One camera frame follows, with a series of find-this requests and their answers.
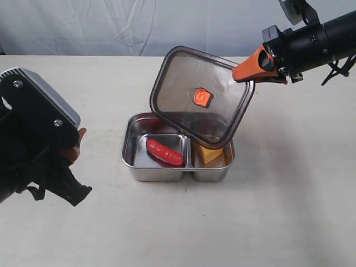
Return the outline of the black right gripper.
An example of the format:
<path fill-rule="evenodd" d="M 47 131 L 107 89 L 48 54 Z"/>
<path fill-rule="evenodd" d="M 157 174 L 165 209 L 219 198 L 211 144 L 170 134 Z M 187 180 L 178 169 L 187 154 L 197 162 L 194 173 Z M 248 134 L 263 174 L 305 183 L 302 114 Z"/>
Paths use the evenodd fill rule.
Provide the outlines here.
<path fill-rule="evenodd" d="M 328 64 L 328 36 L 322 24 L 283 32 L 271 26 L 262 37 L 263 45 L 233 68 L 234 81 L 287 85 L 286 76 L 296 83 L 303 80 L 303 72 Z"/>

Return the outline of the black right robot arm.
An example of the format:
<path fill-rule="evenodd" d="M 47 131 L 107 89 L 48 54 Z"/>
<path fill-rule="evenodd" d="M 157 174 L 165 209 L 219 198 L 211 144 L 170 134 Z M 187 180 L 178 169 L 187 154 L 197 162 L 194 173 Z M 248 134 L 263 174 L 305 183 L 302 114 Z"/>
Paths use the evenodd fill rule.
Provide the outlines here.
<path fill-rule="evenodd" d="M 296 83 L 304 72 L 328 65 L 327 83 L 337 75 L 348 77 L 355 65 L 355 12 L 295 31 L 271 26 L 262 36 L 262 45 L 233 69 L 234 81 Z"/>

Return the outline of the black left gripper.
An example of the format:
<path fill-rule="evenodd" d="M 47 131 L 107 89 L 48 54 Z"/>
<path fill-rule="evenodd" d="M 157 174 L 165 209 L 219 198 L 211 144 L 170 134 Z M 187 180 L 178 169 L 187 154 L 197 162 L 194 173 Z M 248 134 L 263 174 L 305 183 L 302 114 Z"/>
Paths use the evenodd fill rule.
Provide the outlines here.
<path fill-rule="evenodd" d="M 85 127 L 80 128 L 79 138 L 86 132 Z M 1 108 L 1 201 L 26 190 L 39 201 L 50 191 L 77 206 L 92 190 L 77 181 L 70 170 L 79 155 L 79 145 L 62 151 L 45 145 L 25 132 L 12 111 Z"/>

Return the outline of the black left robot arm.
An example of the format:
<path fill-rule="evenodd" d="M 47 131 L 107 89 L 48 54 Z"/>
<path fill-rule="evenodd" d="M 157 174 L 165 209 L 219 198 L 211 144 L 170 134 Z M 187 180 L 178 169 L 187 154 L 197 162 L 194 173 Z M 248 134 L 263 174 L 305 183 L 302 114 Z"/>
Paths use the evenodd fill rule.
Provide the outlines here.
<path fill-rule="evenodd" d="M 49 191 L 77 206 L 92 191 L 70 170 L 78 156 L 78 145 L 66 151 L 45 145 L 25 132 L 11 110 L 1 108 L 1 201 L 24 191 L 39 201 Z"/>

